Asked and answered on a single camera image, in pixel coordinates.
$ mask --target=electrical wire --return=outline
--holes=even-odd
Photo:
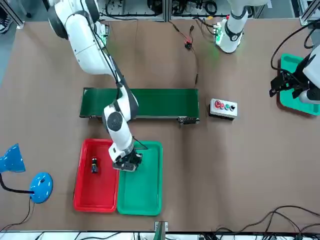
[[[78,232],[78,234],[77,234],[77,236],[75,237],[75,239],[74,240],[76,240],[78,237],[79,237],[79,235],[81,234],[82,232],[80,231],[80,232]]]
[[[81,238],[79,240],[87,240],[87,239],[106,240],[106,239],[112,238],[113,236],[118,235],[118,234],[120,234],[120,232],[116,232],[115,234],[112,234],[112,235],[107,236],[107,237],[88,236],[88,237],[85,237],[85,238]]]
[[[82,3],[82,0],[80,0],[80,4],[81,4],[81,7],[82,7],[82,10],[85,12],[85,8],[84,8],[84,5],[83,5],[83,3]],[[112,75],[113,75],[115,81],[118,82],[117,73],[116,73],[116,72],[113,70],[113,68],[110,66],[110,63],[108,62],[107,57],[106,57],[106,55],[107,55],[107,56],[110,58],[110,54],[109,54],[109,52],[108,52],[107,46],[106,46],[105,43],[102,41],[101,37],[92,29],[89,20],[88,20],[86,17],[85,17],[85,19],[86,19],[86,21],[87,21],[87,23],[88,23],[88,25],[89,25],[89,28],[90,28],[90,30],[91,30],[91,32],[92,32],[92,35],[93,35],[93,37],[94,37],[94,39],[95,39],[95,41],[96,41],[96,44],[99,46],[99,49],[100,49],[100,51],[101,51],[101,53],[102,53],[102,55],[103,55],[103,57],[104,57],[104,60],[105,60],[106,63],[108,64],[108,66],[109,66],[109,68],[110,68],[110,70],[111,70],[111,72],[112,72]],[[102,44],[104,45],[106,53],[103,51],[102,47],[100,46],[99,41],[98,41],[98,39],[97,39],[96,36],[101,40]]]
[[[44,231],[42,233],[40,233],[34,240],[38,240],[43,234],[45,234]]]
[[[311,46],[308,46],[308,45],[307,45],[308,39],[311,37],[311,34],[313,34],[315,30],[316,30],[316,28],[313,28],[313,29],[309,32],[308,36],[306,36],[306,38],[305,38],[305,40],[304,40],[303,46],[304,46],[306,49],[312,49],[312,48],[315,46],[315,45],[311,45]]]
[[[1,233],[3,230],[8,231],[8,229],[11,228],[11,227],[13,227],[13,226],[17,226],[17,225],[21,225],[21,224],[26,223],[26,222],[30,219],[32,213],[34,212],[33,208],[34,208],[34,206],[35,206],[35,203],[33,203],[33,207],[32,207],[32,212],[31,212],[31,214],[30,214],[30,210],[31,210],[31,204],[30,204],[30,203],[31,203],[31,197],[29,197],[28,213],[27,213],[26,217],[25,217],[21,222],[11,223],[11,224],[8,224],[8,225],[4,226],[4,227],[0,230],[0,233]]]
[[[199,20],[202,24],[204,24],[204,25],[206,25],[207,27],[209,27],[209,28],[214,28],[214,26],[212,26],[212,25],[210,25],[210,24],[207,24],[205,21],[203,21],[200,17],[198,17],[198,16],[195,16],[195,17],[193,17],[192,19],[196,19],[196,20]]]
[[[108,6],[109,6],[110,2],[111,2],[111,0],[109,0],[108,3],[105,4],[105,14],[103,12],[100,12],[100,16],[106,16],[106,17],[109,17],[112,19],[125,20],[125,21],[138,20],[137,18],[117,18],[117,17],[111,16],[108,13]]]
[[[186,37],[186,35],[184,35],[179,28],[172,22],[169,21],[169,23],[172,24],[172,26],[174,27],[174,29],[184,38],[185,42],[184,42],[184,46],[186,46],[186,44],[189,42],[191,44],[191,48],[188,48],[188,50],[191,50],[192,53],[194,54],[195,57],[195,67],[196,67],[196,73],[195,73],[195,79],[194,79],[194,87],[196,87],[197,83],[198,83],[198,77],[199,77],[199,59],[197,56],[197,53],[192,45],[194,38],[191,35],[191,32],[193,31],[193,29],[195,28],[193,25],[191,25],[190,30],[189,30],[189,36],[191,36],[191,40],[189,38]]]
[[[105,16],[105,17],[109,17],[109,18],[112,18],[112,19],[117,19],[117,20],[123,20],[123,21],[137,21],[138,19],[137,18],[118,18],[118,17],[115,17],[115,16],[112,16],[110,14],[104,14],[103,12],[99,12],[100,13],[100,16]]]
[[[282,213],[277,212],[276,210],[274,210],[273,213],[271,214],[269,223],[268,223],[268,225],[267,225],[267,227],[266,227],[266,229],[265,229],[265,231],[264,231],[265,233],[267,233],[268,230],[269,230],[269,228],[270,228],[270,225],[271,225],[271,222],[272,222],[272,220],[273,220],[274,214],[278,214],[278,215],[282,216],[283,218],[285,218],[286,220],[288,220],[294,227],[296,227],[299,232],[301,232],[300,228],[298,227],[297,224],[295,224],[295,222],[293,222],[293,221],[292,221],[290,218],[288,218],[286,215],[284,215],[284,214],[282,214]]]
[[[212,5],[214,7],[214,11],[209,10],[208,5]],[[204,2],[203,8],[206,10],[206,12],[208,14],[210,14],[212,16],[214,16],[218,11],[218,6],[217,6],[216,2],[212,1],[212,0]]]
[[[135,136],[132,136],[132,138],[133,138],[134,140],[136,140],[141,146],[143,146],[143,147],[145,148],[145,150],[148,150],[148,149],[149,149],[146,145],[144,145],[144,144],[141,143],[138,139],[136,139]]]
[[[307,226],[304,226],[303,228],[301,228],[301,233],[311,227],[315,227],[315,226],[320,226],[320,223],[314,223],[314,224],[310,224],[310,225],[307,225]]]
[[[205,20],[205,19],[203,19],[203,22],[204,22],[204,25],[206,26],[206,29],[208,30],[208,32],[209,32],[210,34],[212,34],[212,35],[215,35],[213,31],[210,31],[210,29],[209,29],[209,27],[208,27],[209,24],[206,23],[206,20]]]
[[[305,211],[305,212],[308,212],[308,213],[310,213],[310,214],[312,214],[312,215],[315,215],[315,216],[317,216],[318,218],[320,218],[320,214],[319,214],[319,213],[314,212],[314,211],[311,211],[311,210],[306,209],[306,208],[304,208],[304,207],[296,206],[296,205],[282,205],[282,206],[276,207],[273,211],[268,212],[260,221],[257,221],[257,222],[255,222],[255,223],[248,224],[248,225],[246,225],[245,227],[243,227],[243,228],[242,228],[241,230],[239,230],[239,231],[232,231],[232,230],[230,230],[230,229],[228,229],[228,228],[226,228],[226,227],[219,227],[219,228],[217,228],[216,232],[219,232],[219,231],[221,231],[221,230],[227,230],[227,231],[228,231],[228,232],[224,232],[224,233],[221,235],[221,238],[222,238],[223,235],[237,235],[237,234],[239,234],[239,233],[242,233],[244,230],[246,230],[246,229],[249,228],[249,227],[252,227],[252,226],[256,226],[256,225],[258,225],[258,224],[261,224],[262,222],[264,222],[264,221],[267,219],[267,217],[268,217],[269,215],[271,215],[271,218],[270,218],[270,220],[269,220],[269,223],[268,223],[267,228],[266,228],[266,231],[265,231],[265,233],[266,233],[266,232],[269,230],[269,227],[270,227],[270,224],[271,224],[271,221],[272,221],[272,219],[273,219],[274,214],[278,214],[278,215],[284,217],[284,218],[285,218],[286,220],[288,220],[290,223],[292,223],[292,224],[299,230],[299,234],[301,234],[303,231],[305,231],[305,230],[308,229],[308,228],[315,227],[315,226],[320,226],[320,223],[314,223],[314,224],[307,225],[307,226],[305,226],[305,227],[303,227],[303,228],[300,229],[300,228],[299,228],[291,219],[289,219],[287,216],[285,216],[285,215],[282,214],[282,213],[277,212],[277,210],[279,210],[279,209],[284,209],[284,208],[300,209],[300,210],[303,210],[303,211]]]
[[[299,84],[302,84],[301,81],[299,81],[299,80],[293,75],[293,73],[291,73],[290,71],[288,71],[288,70],[286,70],[286,69],[283,69],[283,68],[281,68],[281,67],[275,67],[274,64],[273,64],[273,62],[274,62],[275,55],[277,54],[277,52],[279,51],[279,49],[283,46],[283,44],[284,44],[288,39],[290,39],[292,36],[294,36],[295,34],[299,33],[300,31],[302,31],[303,29],[305,29],[305,28],[307,28],[307,27],[309,27],[309,26],[311,26],[311,25],[313,25],[313,24],[315,24],[315,23],[317,23],[317,22],[320,22],[320,18],[317,19],[317,20],[314,20],[313,22],[308,23],[308,24],[305,25],[305,26],[300,27],[299,29],[297,29],[296,31],[294,31],[293,33],[291,33],[289,36],[287,36],[287,37],[280,43],[280,45],[275,49],[275,51],[274,51],[274,53],[273,53],[273,55],[272,55],[272,57],[271,57],[271,60],[270,60],[270,65],[271,65],[271,68],[272,68],[273,70],[281,71],[281,72],[283,72],[283,73],[286,73],[286,74],[290,75],[291,77],[293,77]]]

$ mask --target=black cable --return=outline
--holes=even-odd
[[[261,9],[261,11],[260,11],[260,13],[259,13],[259,16],[256,17],[257,19],[260,18],[260,15],[261,15],[262,11],[265,9],[265,6],[266,6],[266,5],[267,5],[267,4],[263,5],[263,7],[262,7],[262,9]]]
[[[214,11],[209,10],[208,5],[212,5],[214,7]],[[214,16],[218,11],[218,6],[215,1],[209,0],[204,2],[204,9],[208,14]]]
[[[306,38],[305,38],[305,40],[304,40],[303,46],[304,46],[306,49],[312,49],[312,48],[315,46],[315,45],[307,46],[307,41],[308,41],[308,39],[311,37],[311,34],[314,33],[315,30],[316,30],[316,28],[313,28],[313,29],[309,32],[308,36],[306,36]]]
[[[186,40],[188,40],[188,38],[186,37],[186,35],[184,35],[184,34],[179,30],[179,28],[178,28],[172,21],[169,21],[169,23],[172,24],[172,26],[174,27],[174,29],[175,29],[182,37],[184,37]]]
[[[258,224],[261,224],[263,221],[266,220],[266,218],[267,218],[269,215],[272,215],[271,218],[270,218],[270,220],[272,221],[272,218],[273,218],[273,215],[274,215],[274,214],[278,214],[278,215],[286,218],[289,222],[291,222],[291,223],[294,224],[296,227],[298,227],[298,226],[297,226],[292,220],[290,220],[287,216],[285,216],[285,215],[277,212],[277,210],[279,210],[279,209],[284,209],[284,208],[300,209],[300,210],[303,210],[303,211],[305,211],[305,212],[308,212],[308,213],[310,213],[310,214],[312,214],[312,215],[315,215],[315,216],[317,216],[317,217],[320,218],[320,214],[319,214],[319,213],[314,212],[314,211],[311,211],[311,210],[306,209],[306,208],[304,208],[304,207],[296,206],[296,205],[282,205],[282,206],[276,207],[273,211],[268,212],[260,221],[257,221],[257,222],[255,222],[255,223],[248,224],[248,225],[246,225],[244,228],[242,228],[242,229],[239,230],[239,231],[234,232],[234,231],[231,231],[230,229],[228,229],[228,228],[226,228],[226,227],[219,227],[219,228],[216,230],[216,232],[219,232],[220,230],[227,230],[227,231],[229,231],[229,232],[223,233],[223,235],[226,235],[226,234],[228,234],[228,235],[230,235],[230,234],[237,235],[237,234],[239,234],[239,233],[242,233],[244,230],[246,230],[246,229],[249,228],[249,227],[252,227],[252,226],[256,226],[256,225],[258,225]],[[304,230],[306,230],[306,229],[308,229],[308,228],[314,227],[314,226],[320,226],[320,223],[314,223],[314,224],[311,224],[311,225],[307,225],[307,226],[305,226],[304,228],[301,228],[301,229],[298,228],[298,229],[299,229],[299,232],[301,233],[302,231],[304,231]],[[267,226],[267,228],[266,228],[266,232],[269,230],[269,227],[270,227],[270,224],[268,224],[268,226]]]
[[[193,88],[195,88],[196,85],[197,85],[197,83],[198,83],[198,77],[199,77],[199,59],[198,59],[198,56],[197,56],[197,54],[196,54],[196,51],[195,51],[195,49],[194,49],[194,47],[193,47],[193,45],[192,45],[192,42],[194,41],[194,39],[193,39],[193,37],[192,37],[192,40],[190,41],[190,40],[186,37],[186,35],[184,35],[184,34],[179,30],[179,28],[178,28],[173,22],[169,21],[169,23],[171,23],[172,26],[174,27],[174,29],[175,29],[182,37],[184,37],[184,39],[187,41],[187,43],[188,43],[188,42],[190,43],[190,45],[189,45],[190,47],[188,46],[189,48],[187,48],[187,49],[188,49],[188,50],[191,50],[191,51],[193,52],[193,54],[194,54],[194,57],[195,57],[196,74],[195,74],[194,87],[193,87]],[[189,30],[189,35],[191,35],[191,32],[193,31],[193,29],[194,29],[194,26],[191,25],[190,30]]]
[[[26,223],[26,222],[30,219],[30,218],[28,218],[28,217],[29,217],[29,214],[30,214],[30,210],[31,210],[30,203],[31,203],[31,197],[29,197],[28,213],[27,213],[26,217],[25,217],[21,222],[11,223],[11,224],[8,224],[7,226],[3,227],[3,228],[0,230],[0,233],[1,233],[4,229],[6,229],[6,231],[8,231],[8,229],[11,228],[11,227],[13,227],[13,226],[21,225],[21,224]]]
[[[254,9],[253,6],[247,6],[246,8],[247,8],[247,11],[248,11],[248,19],[249,19],[254,15],[255,9]]]
[[[1,173],[0,173],[0,185],[4,190],[12,192],[12,193],[17,193],[17,194],[34,194],[35,193],[34,191],[16,190],[16,189],[12,189],[12,188],[7,187],[4,183],[4,180],[2,179]]]
[[[203,22],[204,22],[204,25],[206,26],[206,29],[208,30],[208,32],[209,32],[210,34],[212,34],[212,35],[215,35],[213,31],[210,31],[210,29],[209,29],[209,27],[208,27],[209,24],[206,23],[206,20],[205,20],[205,19],[203,19]]]
[[[80,231],[80,232],[78,232],[78,234],[77,234],[77,236],[75,237],[75,239],[74,240],[76,240],[78,237],[79,237],[79,235],[81,234],[82,232]]]
[[[106,239],[112,238],[113,236],[118,235],[118,234],[120,234],[120,232],[117,232],[117,233],[112,234],[112,235],[107,236],[107,237],[88,236],[88,237],[85,237],[85,238],[81,238],[80,240],[86,240],[86,239],[106,240]]]
[[[191,50],[192,50],[194,57],[195,57],[196,74],[195,74],[195,81],[194,81],[194,87],[193,87],[193,88],[195,88],[197,86],[198,77],[199,77],[199,59],[198,59],[198,56],[196,54],[194,47],[192,47]]]
[[[307,225],[307,226],[304,226],[303,228],[301,228],[301,233],[304,231],[304,230],[307,230],[311,227],[315,227],[315,226],[320,226],[320,223],[314,223],[314,224],[310,224],[310,225]]]
[[[273,213],[271,214],[269,223],[268,223],[268,225],[267,225],[267,227],[266,227],[266,229],[265,229],[265,231],[264,231],[265,233],[267,233],[268,230],[269,230],[269,228],[270,228],[270,225],[271,225],[271,222],[272,222],[272,220],[273,220],[274,214],[278,214],[278,215],[282,216],[283,218],[285,218],[286,220],[288,220],[291,224],[293,224],[293,225],[298,229],[299,232],[301,232],[300,228],[298,227],[297,224],[295,224],[294,221],[292,221],[292,220],[291,220],[290,218],[288,218],[286,215],[284,215],[284,214],[282,214],[282,213],[277,212],[276,210],[274,210]]]
[[[34,240],[38,240],[45,232],[40,233]]]
[[[109,18],[112,18],[112,19],[117,19],[117,20],[124,20],[124,21],[133,21],[133,20],[138,20],[137,18],[118,18],[118,17],[115,17],[115,16],[112,16],[110,14],[104,14],[103,12],[99,12],[100,13],[100,16],[105,16],[105,17],[109,17]]]
[[[224,233],[223,235],[231,235],[231,234],[233,234],[233,235],[237,235],[237,234],[239,234],[239,233],[242,233],[244,230],[246,230],[247,228],[249,228],[249,227],[253,227],[253,226],[256,226],[256,225],[259,225],[259,224],[261,224],[261,223],[263,223],[266,219],[267,219],[267,217],[269,216],[269,215],[271,215],[271,214],[274,214],[274,212],[275,212],[276,210],[273,210],[273,211],[270,211],[270,212],[268,212],[260,221],[257,221],[257,222],[255,222],[255,223],[251,223],[251,224],[248,224],[248,225],[246,225],[244,228],[242,228],[241,230],[239,230],[239,231],[229,231],[228,233]],[[226,227],[219,227],[217,230],[216,230],[216,232],[219,232],[220,230],[225,230],[225,229],[227,229]]]
[[[111,0],[108,1],[108,3],[105,4],[105,14],[103,12],[100,12],[100,15],[101,16],[106,16],[106,17],[109,17],[109,18],[112,18],[112,19],[117,19],[117,20],[127,20],[127,21],[130,21],[130,20],[138,20],[136,18],[126,18],[126,19],[123,19],[123,18],[117,18],[117,17],[114,17],[114,16],[111,16],[109,13],[108,13],[108,6],[110,4]]]
[[[136,139],[135,136],[132,136],[132,138],[133,138],[134,140],[136,140],[141,146],[143,146],[143,147],[145,148],[145,150],[148,150],[148,149],[149,149],[146,145],[142,144],[138,139]]]
[[[272,68],[273,70],[282,71],[283,73],[286,73],[286,74],[290,75],[291,77],[293,77],[298,83],[302,84],[301,81],[299,81],[299,80],[293,75],[293,73],[291,73],[290,71],[288,71],[288,70],[286,70],[286,69],[283,69],[283,68],[281,68],[281,67],[275,67],[274,64],[273,64],[273,62],[274,62],[275,55],[277,54],[277,52],[279,51],[279,49],[282,47],[282,45],[283,45],[288,39],[290,39],[292,36],[294,36],[295,34],[299,33],[300,31],[302,31],[303,29],[305,29],[305,28],[307,28],[307,27],[309,27],[309,26],[311,26],[311,25],[313,25],[313,24],[315,24],[315,23],[317,23],[317,22],[320,22],[320,18],[317,19],[317,20],[314,20],[313,22],[308,23],[308,24],[305,25],[305,26],[300,27],[298,30],[296,30],[296,31],[294,31],[293,33],[291,33],[289,36],[287,36],[287,37],[280,43],[280,45],[275,49],[275,51],[274,51],[274,53],[273,53],[273,55],[272,55],[272,57],[271,57],[270,65],[271,65],[271,68]]]
[[[202,24],[204,24],[204,25],[206,25],[207,27],[209,27],[209,28],[214,28],[214,26],[213,25],[211,25],[211,24],[207,24],[206,22],[204,22],[200,17],[198,17],[198,16],[195,16],[195,17],[193,17],[192,19],[196,19],[196,20],[199,20]]]
[[[84,5],[83,5],[83,3],[82,3],[82,0],[80,0],[80,4],[81,4],[81,7],[82,7],[82,10],[85,12],[85,8],[84,8]],[[107,60],[107,57],[106,57],[106,55],[107,55],[107,56],[110,58],[110,54],[109,54],[109,52],[108,52],[107,46],[106,46],[105,43],[102,41],[101,37],[92,29],[89,20],[88,20],[87,18],[85,18],[85,19],[86,19],[86,21],[87,21],[87,23],[88,23],[88,25],[89,25],[89,28],[90,28],[90,30],[91,30],[91,32],[92,32],[92,35],[93,35],[93,37],[94,37],[94,39],[95,39],[95,41],[96,41],[96,44],[99,46],[99,49],[100,49],[100,51],[102,52],[102,55],[103,55],[103,57],[104,57],[104,60],[106,61],[106,63],[108,64],[108,66],[109,66],[109,68],[110,68],[110,70],[111,70],[111,72],[112,72],[112,75],[113,75],[113,77],[114,77],[114,80],[115,80],[116,82],[118,82],[117,73],[114,72],[113,68],[110,66],[110,64],[109,64],[109,62],[108,62],[108,60]],[[98,39],[97,39],[96,36],[101,40],[102,44],[104,45],[105,51],[106,51],[106,55],[105,55],[105,52],[103,51],[103,49],[101,48],[101,46],[100,46],[100,44],[99,44],[99,41],[98,41]]]

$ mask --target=green tray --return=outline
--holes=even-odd
[[[198,90],[172,88],[134,88],[139,110],[137,119],[191,118],[199,122]],[[117,94],[115,88],[84,88],[80,118],[100,118]]]
[[[281,68],[294,73],[302,60],[302,57],[284,53],[281,56]],[[320,115],[318,104],[303,103],[298,97],[294,99],[292,97],[293,91],[293,89],[289,89],[279,93],[279,101],[282,106],[315,116]]]
[[[120,214],[156,216],[162,208],[163,147],[157,141],[134,143],[142,163],[135,172],[120,171],[117,210]]]

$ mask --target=green conveyor belt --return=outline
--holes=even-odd
[[[137,119],[183,118],[187,120],[182,122],[184,124],[199,121],[197,89],[134,88],[131,91],[139,104]],[[101,117],[103,109],[115,100],[116,94],[115,88],[84,88],[80,117]]]

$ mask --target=robotic arm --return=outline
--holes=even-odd
[[[121,97],[103,110],[103,124],[113,140],[109,154],[115,169],[134,172],[142,155],[134,149],[134,139],[128,121],[138,113],[138,102],[124,76],[108,52],[103,51],[106,29],[98,22],[97,0],[62,0],[48,9],[54,32],[69,40],[80,67],[88,74],[112,75]]]
[[[230,15],[214,26],[215,44],[225,53],[233,53],[240,44],[248,19],[247,6],[260,6],[268,0],[227,0],[231,7]]]
[[[282,71],[271,81],[270,97],[280,91],[293,89],[292,97],[302,103],[320,104],[320,45],[308,54],[294,73]]]

